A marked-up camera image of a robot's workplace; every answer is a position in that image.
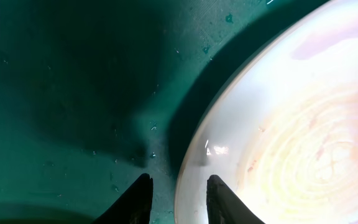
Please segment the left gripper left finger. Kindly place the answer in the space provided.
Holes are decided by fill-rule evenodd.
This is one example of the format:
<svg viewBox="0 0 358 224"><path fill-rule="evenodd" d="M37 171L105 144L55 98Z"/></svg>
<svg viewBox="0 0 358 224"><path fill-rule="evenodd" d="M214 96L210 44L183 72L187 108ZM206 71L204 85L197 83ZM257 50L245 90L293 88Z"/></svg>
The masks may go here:
<svg viewBox="0 0 358 224"><path fill-rule="evenodd" d="M141 174L92 224L149 224L153 189L153 178Z"/></svg>

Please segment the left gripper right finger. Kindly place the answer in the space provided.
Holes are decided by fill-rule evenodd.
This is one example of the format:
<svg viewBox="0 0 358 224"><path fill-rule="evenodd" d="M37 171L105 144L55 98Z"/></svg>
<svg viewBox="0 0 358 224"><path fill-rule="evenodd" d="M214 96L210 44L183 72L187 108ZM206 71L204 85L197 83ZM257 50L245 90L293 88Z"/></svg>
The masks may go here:
<svg viewBox="0 0 358 224"><path fill-rule="evenodd" d="M209 224L264 224L218 175L207 180L206 205Z"/></svg>

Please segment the light blue plate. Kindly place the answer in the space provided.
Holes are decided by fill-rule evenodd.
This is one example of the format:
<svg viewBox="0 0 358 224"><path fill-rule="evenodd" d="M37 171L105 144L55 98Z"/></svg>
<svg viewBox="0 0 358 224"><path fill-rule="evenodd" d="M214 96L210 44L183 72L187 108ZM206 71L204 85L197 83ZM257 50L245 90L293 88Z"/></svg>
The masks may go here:
<svg viewBox="0 0 358 224"><path fill-rule="evenodd" d="M358 0L329 1L236 70L184 157L175 223L209 223L207 181L239 223L358 223Z"/></svg>

